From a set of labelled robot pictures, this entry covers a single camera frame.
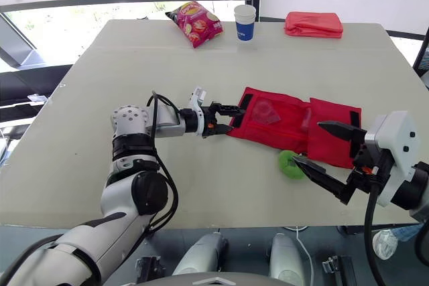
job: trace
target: blue cup label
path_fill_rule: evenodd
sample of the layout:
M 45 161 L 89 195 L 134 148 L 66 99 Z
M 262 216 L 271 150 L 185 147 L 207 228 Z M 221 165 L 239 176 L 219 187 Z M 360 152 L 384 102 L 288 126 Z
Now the blue cup label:
M 240 40 L 251 40 L 253 38 L 253 29 L 255 27 L 255 23 L 243 25 L 236 22 L 235 25 L 237 26 L 237 37 Z

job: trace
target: person's leg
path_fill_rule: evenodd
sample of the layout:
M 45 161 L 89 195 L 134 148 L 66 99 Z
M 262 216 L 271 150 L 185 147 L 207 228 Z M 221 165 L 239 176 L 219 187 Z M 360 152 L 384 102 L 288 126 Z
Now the person's leg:
M 393 256 L 396 251 L 398 241 L 409 241 L 417 235 L 423 224 L 405 226 L 381 230 L 373 237 L 373 249 L 375 254 L 384 261 Z
M 418 234 L 422 227 L 423 224 L 415 224 L 413 226 L 393 228 L 391 229 L 391 232 L 399 241 L 409 241 L 409 239 Z

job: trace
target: red cloth bag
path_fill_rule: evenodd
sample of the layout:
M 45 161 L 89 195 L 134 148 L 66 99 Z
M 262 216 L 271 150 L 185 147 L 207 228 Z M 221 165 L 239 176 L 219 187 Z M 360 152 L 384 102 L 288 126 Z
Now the red cloth bag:
M 291 11 L 286 16 L 285 32 L 290 36 L 341 38 L 343 25 L 335 13 Z
M 322 121 L 339 121 L 361 127 L 361 109 L 310 98 L 311 119 L 308 130 L 307 156 L 337 167 L 353 168 L 351 154 L 356 147 L 350 142 L 334 137 L 317 125 Z
M 352 168 L 356 146 L 317 125 L 340 121 L 360 127 L 361 109 L 311 98 L 310 103 L 286 94 L 247 87 L 239 106 L 246 110 L 230 123 L 227 135 L 278 149 L 306 153 L 310 159 Z
M 239 106 L 246 113 L 231 121 L 234 129 L 228 135 L 296 153 L 307 150 L 309 103 L 286 94 L 247 87 Z

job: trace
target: white paper cup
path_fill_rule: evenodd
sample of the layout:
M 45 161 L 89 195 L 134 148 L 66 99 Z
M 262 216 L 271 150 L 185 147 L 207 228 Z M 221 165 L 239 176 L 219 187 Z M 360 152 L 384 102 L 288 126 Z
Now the white paper cup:
M 251 40 L 255 26 L 256 8 L 250 5 L 240 5 L 234 8 L 237 37 L 240 40 Z

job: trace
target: shoe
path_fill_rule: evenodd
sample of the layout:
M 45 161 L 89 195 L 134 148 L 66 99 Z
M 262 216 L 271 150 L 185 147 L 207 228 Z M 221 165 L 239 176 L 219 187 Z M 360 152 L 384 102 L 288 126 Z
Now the shoe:
M 391 230 L 381 230 L 373 237 L 373 249 L 378 258 L 386 261 L 396 251 L 397 238 Z

